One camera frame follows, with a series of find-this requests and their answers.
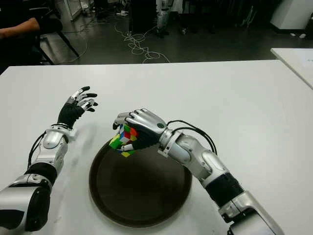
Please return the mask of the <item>right robot hand black silver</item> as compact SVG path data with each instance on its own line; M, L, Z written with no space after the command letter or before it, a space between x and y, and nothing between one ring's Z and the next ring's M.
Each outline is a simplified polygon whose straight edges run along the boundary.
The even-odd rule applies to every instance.
M113 122L113 129L116 130L120 124L126 124L138 133L137 140L133 143L118 147L118 150L124 152L144 149L157 144L167 128L163 119L144 108L128 113L119 113Z

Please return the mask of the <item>left robot hand black silver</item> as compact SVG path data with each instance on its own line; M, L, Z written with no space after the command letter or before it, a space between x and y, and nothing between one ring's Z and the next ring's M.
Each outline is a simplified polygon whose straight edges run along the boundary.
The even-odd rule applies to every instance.
M88 93L90 86L79 88L65 102L58 115L57 124L72 129L74 123L85 112L95 112L94 107L98 105L94 98L95 93Z

